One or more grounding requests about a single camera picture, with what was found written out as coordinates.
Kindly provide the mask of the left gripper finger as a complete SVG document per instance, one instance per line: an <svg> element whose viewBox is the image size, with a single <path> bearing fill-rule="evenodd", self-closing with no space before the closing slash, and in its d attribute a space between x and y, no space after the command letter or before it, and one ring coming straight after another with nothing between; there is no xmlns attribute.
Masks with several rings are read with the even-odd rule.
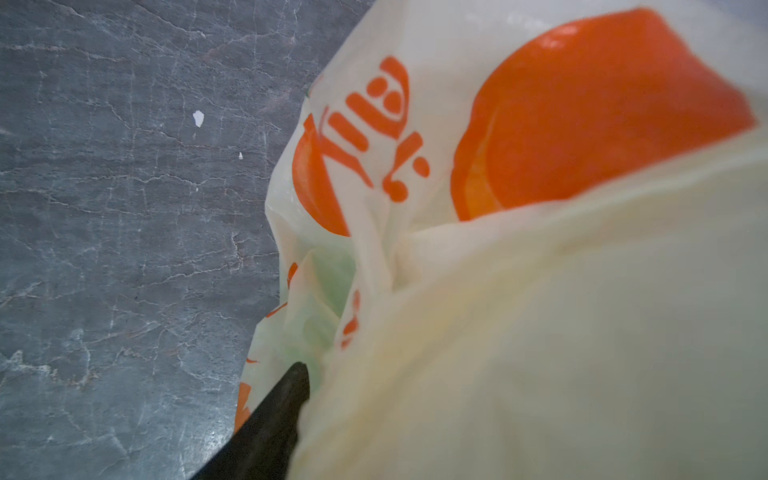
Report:
<svg viewBox="0 0 768 480"><path fill-rule="evenodd" d="M307 367L294 363L195 479L285 479L298 441L300 410L310 396Z"/></svg>

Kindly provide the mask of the cream translucent plastic bag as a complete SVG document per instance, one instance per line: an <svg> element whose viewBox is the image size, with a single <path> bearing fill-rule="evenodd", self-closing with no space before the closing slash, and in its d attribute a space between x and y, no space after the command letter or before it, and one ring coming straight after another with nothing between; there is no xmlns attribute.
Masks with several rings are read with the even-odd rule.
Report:
<svg viewBox="0 0 768 480"><path fill-rule="evenodd" d="M767 29L705 1L377 1L270 179L286 479L763 479Z"/></svg>

